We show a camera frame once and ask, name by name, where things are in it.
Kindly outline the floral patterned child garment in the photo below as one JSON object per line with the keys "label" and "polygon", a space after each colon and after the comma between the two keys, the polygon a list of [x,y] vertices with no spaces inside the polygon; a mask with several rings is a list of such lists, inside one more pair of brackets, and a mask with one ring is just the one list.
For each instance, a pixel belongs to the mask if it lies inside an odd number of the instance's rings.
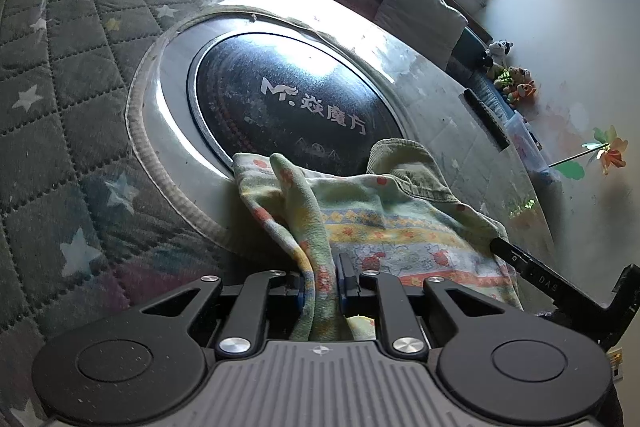
{"label": "floral patterned child garment", "polygon": [[291,256],[304,278],[295,340],[349,339],[356,313],[341,314],[335,260],[421,286],[440,275],[502,303],[521,304],[515,274],[489,250],[504,226],[461,202],[419,143],[376,142],[363,174],[333,176],[284,155],[237,153],[240,199]]}

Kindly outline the black induction cooktop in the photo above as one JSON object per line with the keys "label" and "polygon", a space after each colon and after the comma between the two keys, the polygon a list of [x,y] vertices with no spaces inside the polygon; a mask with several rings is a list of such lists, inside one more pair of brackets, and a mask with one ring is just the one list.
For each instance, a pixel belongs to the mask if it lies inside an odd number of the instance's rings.
{"label": "black induction cooktop", "polygon": [[374,143],[416,126],[379,72],[325,31],[257,6],[223,4],[163,32],[127,106],[131,142],[182,181],[231,179],[237,153],[281,153],[353,176]]}

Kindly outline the colourful paper pinwheel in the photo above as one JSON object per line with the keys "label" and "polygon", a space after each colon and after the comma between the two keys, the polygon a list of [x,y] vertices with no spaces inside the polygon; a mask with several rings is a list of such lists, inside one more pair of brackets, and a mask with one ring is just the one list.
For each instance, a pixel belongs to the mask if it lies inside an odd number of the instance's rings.
{"label": "colourful paper pinwheel", "polygon": [[582,149],[575,155],[552,161],[550,170],[554,170],[564,178],[579,181],[585,178],[587,167],[600,165],[603,176],[607,176],[612,169],[622,169],[627,166],[625,153],[628,141],[622,139],[614,126],[608,129],[594,128],[592,140],[582,143]]}

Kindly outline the black white plush toy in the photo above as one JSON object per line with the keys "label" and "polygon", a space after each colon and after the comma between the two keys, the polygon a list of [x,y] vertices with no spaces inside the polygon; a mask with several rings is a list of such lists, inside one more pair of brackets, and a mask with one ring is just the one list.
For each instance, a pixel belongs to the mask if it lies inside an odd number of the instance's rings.
{"label": "black white plush toy", "polygon": [[486,55],[502,67],[506,67],[506,57],[513,48],[513,43],[508,40],[495,40],[488,44]]}

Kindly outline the grey quilted star tablecloth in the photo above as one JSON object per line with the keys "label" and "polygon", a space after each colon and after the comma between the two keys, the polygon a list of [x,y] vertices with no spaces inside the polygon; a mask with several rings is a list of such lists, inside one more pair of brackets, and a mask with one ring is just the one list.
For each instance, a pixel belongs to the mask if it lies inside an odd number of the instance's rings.
{"label": "grey quilted star tablecloth", "polygon": [[223,4],[295,17],[393,79],[416,139],[463,202],[549,257],[552,240],[513,148],[499,150],[456,80],[334,0],[1,0],[1,421],[38,426],[30,372],[50,338],[206,272],[235,283],[291,268],[231,179],[193,178],[175,210],[134,153],[134,74],[176,23]]}

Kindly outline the clear plastic storage box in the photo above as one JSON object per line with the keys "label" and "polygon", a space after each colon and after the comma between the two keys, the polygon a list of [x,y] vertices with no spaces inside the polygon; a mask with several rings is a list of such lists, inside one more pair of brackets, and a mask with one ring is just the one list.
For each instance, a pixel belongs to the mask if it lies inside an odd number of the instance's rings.
{"label": "clear plastic storage box", "polygon": [[548,170],[547,161],[544,160],[520,113],[515,112],[506,121],[504,129],[529,174]]}

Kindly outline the orange green plush toys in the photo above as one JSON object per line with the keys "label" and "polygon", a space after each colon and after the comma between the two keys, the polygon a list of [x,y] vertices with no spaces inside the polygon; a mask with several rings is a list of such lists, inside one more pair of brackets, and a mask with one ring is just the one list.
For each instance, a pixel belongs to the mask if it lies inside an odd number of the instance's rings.
{"label": "orange green plush toys", "polygon": [[494,80],[494,87],[512,108],[521,103],[533,103],[537,94],[532,74],[527,68],[518,66],[509,66],[499,72]]}

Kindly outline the grey cushion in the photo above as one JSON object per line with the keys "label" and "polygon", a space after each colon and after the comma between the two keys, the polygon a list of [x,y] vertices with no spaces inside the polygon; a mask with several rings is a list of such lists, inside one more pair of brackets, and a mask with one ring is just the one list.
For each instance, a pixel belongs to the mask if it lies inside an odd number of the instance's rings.
{"label": "grey cushion", "polygon": [[374,22],[441,70],[469,23],[445,0],[383,0]]}

